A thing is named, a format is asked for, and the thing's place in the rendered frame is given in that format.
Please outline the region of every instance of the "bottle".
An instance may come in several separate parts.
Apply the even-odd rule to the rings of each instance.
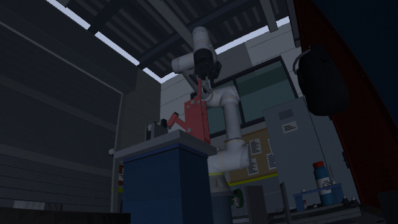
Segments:
[[[325,186],[330,186],[330,178],[328,175],[328,171],[326,170],[323,162],[316,162],[313,165],[314,171],[313,174],[315,176],[315,180],[317,182],[318,189],[324,188]],[[321,190],[319,191],[319,197],[321,198],[321,204],[323,206],[333,205],[335,202],[333,200],[333,195],[331,194],[331,189]]]

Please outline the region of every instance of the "skylight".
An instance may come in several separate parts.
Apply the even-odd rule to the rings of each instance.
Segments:
[[[74,12],[72,12],[70,9],[65,8],[63,5],[61,5],[59,2],[57,2],[56,0],[47,0],[50,4],[52,4],[53,6],[55,6],[57,9],[59,9],[60,11],[62,11],[65,15],[67,15],[68,17],[70,17],[71,19],[73,19],[75,22],[77,22],[79,25],[81,25],[82,27],[84,27],[85,29],[88,29],[90,27],[89,23],[87,23],[86,21],[84,21],[82,18],[80,18],[78,15],[76,15]],[[282,25],[288,24],[290,22],[289,17],[285,17],[279,21],[277,21],[277,26],[280,27]],[[250,34],[244,35],[241,38],[238,38],[222,47],[219,47],[216,49],[216,53],[220,54],[222,52],[227,51],[228,49],[231,49],[239,44],[242,44],[248,40],[251,40],[257,36],[260,36],[262,34],[265,34],[266,32],[269,32],[268,26],[265,26],[263,28],[260,28],[258,30],[255,30],[253,32],[251,32]],[[97,38],[99,38],[100,40],[102,40],[105,44],[107,44],[108,46],[110,46],[111,48],[113,48],[115,51],[117,51],[119,54],[121,54],[123,57],[125,57],[127,60],[129,60],[130,62],[132,62],[134,65],[139,65],[139,61],[136,60],[134,57],[132,57],[131,55],[129,55],[126,51],[124,51],[122,48],[120,48],[118,45],[116,45],[114,42],[112,42],[111,40],[109,40],[107,37],[105,37],[102,33],[97,32],[95,34],[95,36]],[[156,81],[158,81],[159,83],[164,83],[167,80],[177,76],[178,74],[175,74],[174,72],[166,75],[163,78],[159,78],[155,73],[153,73],[151,70],[149,70],[148,68],[143,69],[144,72],[146,72],[148,75],[150,75],[152,78],[154,78]]]

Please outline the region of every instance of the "bulletin board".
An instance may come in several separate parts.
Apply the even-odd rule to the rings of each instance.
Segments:
[[[276,175],[276,164],[267,128],[245,134],[242,138],[249,144],[250,166],[230,171],[229,184],[233,185],[245,180],[258,179],[259,177],[273,174]]]

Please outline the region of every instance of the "green object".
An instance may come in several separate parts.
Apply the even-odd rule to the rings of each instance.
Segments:
[[[241,189],[236,189],[234,190],[234,195],[230,196],[231,199],[231,206],[234,205],[235,203],[235,198],[239,199],[239,206],[236,206],[236,208],[243,208],[244,205],[244,199],[243,199],[243,193]]]

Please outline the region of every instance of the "ceiling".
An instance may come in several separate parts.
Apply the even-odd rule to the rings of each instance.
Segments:
[[[285,0],[57,0],[160,78],[206,27],[215,49],[289,16]]]

